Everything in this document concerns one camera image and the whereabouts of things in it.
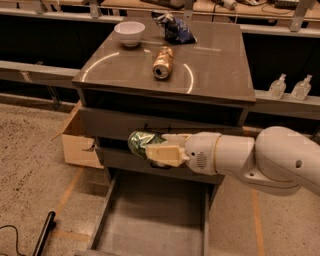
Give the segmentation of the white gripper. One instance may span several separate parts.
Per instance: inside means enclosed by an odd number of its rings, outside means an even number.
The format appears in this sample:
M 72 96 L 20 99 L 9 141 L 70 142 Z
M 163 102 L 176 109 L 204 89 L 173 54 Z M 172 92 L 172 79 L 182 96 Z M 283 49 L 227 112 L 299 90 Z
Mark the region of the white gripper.
M 179 167 L 182 163 L 195 173 L 215 175 L 214 153 L 220 133 L 163 134 L 167 144 L 149 144 L 145 152 L 148 159 L 161 165 Z

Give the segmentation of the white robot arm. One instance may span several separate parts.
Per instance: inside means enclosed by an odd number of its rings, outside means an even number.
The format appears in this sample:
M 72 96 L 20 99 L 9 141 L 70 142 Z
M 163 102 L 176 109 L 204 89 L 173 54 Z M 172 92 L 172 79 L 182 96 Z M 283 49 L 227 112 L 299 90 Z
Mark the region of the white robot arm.
M 231 176 L 272 195 L 289 196 L 302 187 L 320 194 L 320 145 L 291 129 L 273 126 L 255 138 L 211 132 L 163 138 L 145 147 L 147 158 L 160 165 Z

